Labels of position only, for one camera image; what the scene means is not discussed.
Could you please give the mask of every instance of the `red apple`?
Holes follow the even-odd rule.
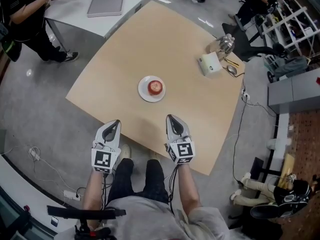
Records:
[[[158,80],[153,80],[148,84],[148,91],[150,95],[158,95],[162,92],[162,83]]]

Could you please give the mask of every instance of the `white shelf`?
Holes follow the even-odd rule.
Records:
[[[267,30],[267,27],[265,26],[265,24],[262,24],[262,28],[263,28],[263,31]],[[264,37],[265,37],[265,41],[266,41],[266,46],[272,48],[273,45],[272,45],[271,38],[268,36],[268,34],[265,34]]]
[[[268,14],[267,17],[271,20],[272,25],[277,24],[275,19],[272,17],[271,14]],[[281,44],[281,45],[283,45],[285,47],[286,46],[286,41],[285,41],[284,35],[280,32],[279,27],[276,27],[274,29],[274,31],[275,31],[276,38],[278,39],[279,44]]]
[[[280,10],[280,8],[277,8],[277,11],[279,12],[280,16],[282,17],[282,20],[280,20],[279,22],[276,22],[273,18],[272,15],[267,15],[267,17],[270,19],[270,21],[272,22],[272,26],[271,27],[266,27],[265,24],[263,23],[263,35],[265,36],[266,39],[266,43],[268,47],[272,47],[272,43],[273,41],[270,39],[270,37],[268,36],[268,33],[271,32],[272,30],[275,31],[275,35],[278,39],[278,42],[283,45],[285,48],[290,48],[292,46],[295,46],[296,50],[299,52],[300,55],[302,55],[302,52],[299,48],[299,43],[302,42],[303,40],[307,40],[307,42],[310,45],[310,56],[312,54],[315,53],[314,49],[313,49],[313,45],[314,45],[314,38],[315,35],[320,33],[320,30],[316,27],[315,23],[312,21],[312,19],[310,18],[309,14],[307,13],[307,8],[306,7],[302,7],[296,0],[294,0],[297,5],[300,7],[299,10],[293,12],[292,9],[289,7],[289,5],[286,3],[285,0],[280,0],[280,3],[282,4],[282,6],[286,6],[288,8],[288,10],[291,12],[291,15],[285,17],[282,13],[282,11]],[[308,20],[310,21],[310,24],[313,26],[314,31],[312,33],[307,34],[304,26],[302,26],[302,23],[298,20],[297,16],[300,14],[304,14]],[[303,37],[296,39],[294,37],[294,35],[291,32],[291,28],[289,26],[289,21],[293,20],[296,21],[303,33]],[[279,30],[281,25],[285,25],[287,31],[289,32],[290,38],[291,38],[291,43],[286,44],[286,39],[284,38],[283,33]]]

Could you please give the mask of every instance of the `gray floor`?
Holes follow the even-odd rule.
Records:
[[[241,6],[238,0],[207,0],[205,3],[169,1],[172,3],[163,4],[216,37],[224,34],[221,25],[230,22],[228,13],[237,12]],[[198,18],[207,20],[213,24],[213,28]],[[7,129],[5,150],[16,147],[7,154],[11,161],[46,191],[79,208],[81,202],[64,199],[62,191],[68,190],[68,187],[55,170],[43,161],[37,161],[34,166],[27,153],[29,146],[26,146],[39,147],[41,158],[56,168],[70,187],[77,189],[86,186],[91,171],[92,141],[102,123],[71,104],[65,96],[104,40],[70,26],[59,24],[58,27],[69,47],[79,51],[81,57],[64,64],[43,62],[37,54],[23,46],[21,57],[17,62],[10,63],[0,86],[0,128]],[[254,27],[247,31],[248,36],[254,33]],[[54,36],[52,40],[58,45]],[[263,42],[258,38],[254,45],[261,46]],[[32,70],[31,76],[27,76],[29,69]],[[266,106],[268,80],[261,58],[254,58],[246,64],[244,80],[250,101]],[[237,189],[232,176],[233,152],[243,108],[244,103],[239,99],[227,138],[211,174],[205,176],[193,172],[202,204],[219,208],[228,223],[228,215],[236,215],[240,209],[230,204],[229,196]],[[274,124],[275,119],[269,117],[262,108],[246,107],[236,146],[234,168],[238,179],[250,170],[254,157],[265,160],[269,155],[266,142],[273,136]],[[134,190],[138,191],[144,186],[148,150],[125,136],[121,136],[121,143],[128,143],[132,148],[136,164],[132,182]],[[174,168],[173,163],[161,157],[161,164],[165,176],[169,176]],[[174,194],[173,205],[180,208],[177,189]]]

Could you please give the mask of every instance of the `person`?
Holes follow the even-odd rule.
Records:
[[[156,153],[151,152],[145,172],[145,187],[134,192],[131,184],[134,162],[128,145],[121,148],[121,162],[115,171],[107,199],[107,207],[125,210],[126,215],[107,220],[103,227],[111,229],[117,240],[228,240],[229,229],[219,210],[202,207],[196,184],[188,164],[178,167],[180,200],[188,223],[175,217],[168,205],[163,169]],[[84,210],[100,210],[103,174],[92,171],[83,198]],[[99,222],[87,220],[93,231]],[[55,236],[55,240],[74,239],[75,228]]]
[[[233,201],[234,205],[240,206],[249,206],[254,207],[260,204],[266,203],[274,203],[276,202],[278,205],[281,205],[286,202],[290,202],[292,198],[290,195],[298,196],[306,196],[310,199],[313,195],[315,195],[320,190],[320,178],[316,179],[313,176],[313,181],[311,186],[309,186],[308,182],[301,179],[295,179],[288,182],[287,189],[274,186],[271,184],[266,184],[262,182],[258,182],[250,179],[251,174],[247,172],[244,177],[241,179],[241,182],[244,185],[245,189],[251,189],[260,191],[259,198],[248,198],[241,195],[241,189],[235,191],[230,199]]]
[[[236,16],[240,19],[241,24],[245,26],[255,15],[268,14],[268,9],[274,7],[276,2],[277,0],[246,0]],[[235,20],[235,15],[229,14],[229,17]]]
[[[3,23],[10,37],[34,50],[44,61],[72,62],[78,52],[55,48],[46,33],[45,9],[49,0],[1,0]]]

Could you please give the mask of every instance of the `beige pants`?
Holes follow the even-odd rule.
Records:
[[[261,191],[259,198],[248,198],[244,197],[242,195],[237,195],[234,200],[234,205],[240,205],[240,206],[257,206],[263,203],[270,203],[275,201],[274,191],[275,186],[261,183],[252,179],[247,178],[244,181],[244,186],[251,190],[257,190]]]

